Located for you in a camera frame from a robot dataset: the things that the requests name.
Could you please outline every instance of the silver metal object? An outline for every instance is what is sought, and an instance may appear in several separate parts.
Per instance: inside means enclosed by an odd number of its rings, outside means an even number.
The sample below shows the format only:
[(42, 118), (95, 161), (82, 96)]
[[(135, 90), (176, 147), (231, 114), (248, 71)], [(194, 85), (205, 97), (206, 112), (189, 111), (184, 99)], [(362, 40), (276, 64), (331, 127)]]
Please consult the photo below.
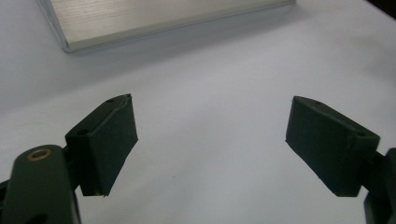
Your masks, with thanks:
[(295, 0), (38, 0), (67, 52)]

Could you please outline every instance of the brass insert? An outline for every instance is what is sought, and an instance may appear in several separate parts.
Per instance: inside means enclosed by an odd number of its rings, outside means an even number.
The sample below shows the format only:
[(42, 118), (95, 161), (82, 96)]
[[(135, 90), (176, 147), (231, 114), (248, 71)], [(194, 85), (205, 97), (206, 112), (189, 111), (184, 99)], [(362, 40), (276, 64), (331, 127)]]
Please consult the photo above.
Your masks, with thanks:
[(47, 158), (51, 154), (51, 149), (49, 148), (40, 148), (30, 153), (27, 156), (28, 161), (40, 161)]

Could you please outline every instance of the white surface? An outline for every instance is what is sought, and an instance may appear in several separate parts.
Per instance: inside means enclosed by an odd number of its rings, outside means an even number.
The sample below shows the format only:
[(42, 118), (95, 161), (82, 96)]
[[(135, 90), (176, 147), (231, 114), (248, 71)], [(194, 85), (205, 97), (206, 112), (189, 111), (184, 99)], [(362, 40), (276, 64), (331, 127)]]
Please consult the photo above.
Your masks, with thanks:
[(396, 147), (396, 22), (364, 1), (300, 0), (78, 54), (35, 1), (0, 2), (0, 179), (12, 161), (130, 92), (139, 142), (89, 223), (364, 223), (284, 142), (293, 95)]
[(286, 5), (293, 0), (42, 0), (66, 51), (198, 21)]

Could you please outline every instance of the white table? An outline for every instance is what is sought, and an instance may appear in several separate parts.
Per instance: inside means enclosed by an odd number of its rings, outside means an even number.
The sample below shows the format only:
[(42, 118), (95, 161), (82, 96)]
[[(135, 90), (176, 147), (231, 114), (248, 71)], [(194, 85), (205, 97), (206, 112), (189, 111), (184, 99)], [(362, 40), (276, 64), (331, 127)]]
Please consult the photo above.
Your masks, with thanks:
[(139, 142), (83, 223), (364, 223), (284, 142), (293, 95), (396, 147), (396, 22), (368, 3), (299, 0), (76, 54), (36, 1), (0, 2), (0, 180), (13, 160), (130, 92)]

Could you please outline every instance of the dark green plastic part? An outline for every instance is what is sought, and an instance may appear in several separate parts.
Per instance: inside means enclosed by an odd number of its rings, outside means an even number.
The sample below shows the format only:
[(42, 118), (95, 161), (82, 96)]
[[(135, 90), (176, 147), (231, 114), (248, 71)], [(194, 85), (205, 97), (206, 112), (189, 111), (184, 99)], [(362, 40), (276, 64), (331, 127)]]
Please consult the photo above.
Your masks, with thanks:
[(370, 192), (364, 200), (366, 224), (394, 224), (389, 222), (392, 210), (388, 200), (377, 199)]
[[(50, 154), (36, 161), (28, 159), (29, 155), (41, 149), (49, 150)], [(74, 190), (70, 187), (60, 147), (35, 147), (15, 160), (7, 183), (1, 223), (80, 223)]]
[(391, 148), (385, 156), (383, 170), (389, 202), (392, 210), (396, 212), (396, 148)]
[(393, 19), (396, 20), (396, 1), (395, 0), (367, 0), (374, 6), (378, 7)]
[(325, 104), (293, 98), (286, 142), (337, 196), (356, 197), (359, 172), (379, 136)]
[(131, 98), (126, 94), (105, 101), (66, 135), (85, 196), (110, 193), (137, 142)]

